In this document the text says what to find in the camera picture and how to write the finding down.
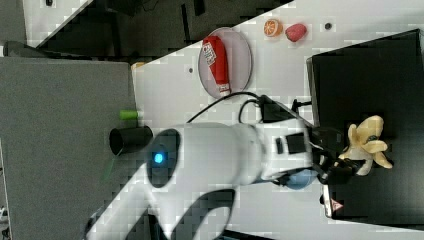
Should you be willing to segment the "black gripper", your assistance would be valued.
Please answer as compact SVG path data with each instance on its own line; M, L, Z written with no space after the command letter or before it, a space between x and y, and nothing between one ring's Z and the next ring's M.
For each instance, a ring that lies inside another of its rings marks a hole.
M356 176L365 160L340 159L344 149L344 135L328 127L314 127L308 130L312 146L313 169L322 184L346 184Z

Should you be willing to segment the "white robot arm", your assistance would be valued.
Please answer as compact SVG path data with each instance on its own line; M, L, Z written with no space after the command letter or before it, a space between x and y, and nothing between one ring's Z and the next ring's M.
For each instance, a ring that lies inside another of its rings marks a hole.
M300 119L226 125L186 123L158 133L144 162L84 240L126 240L151 212L165 240L215 240L227 228L240 188L276 183L300 190L340 181L357 168L332 158Z

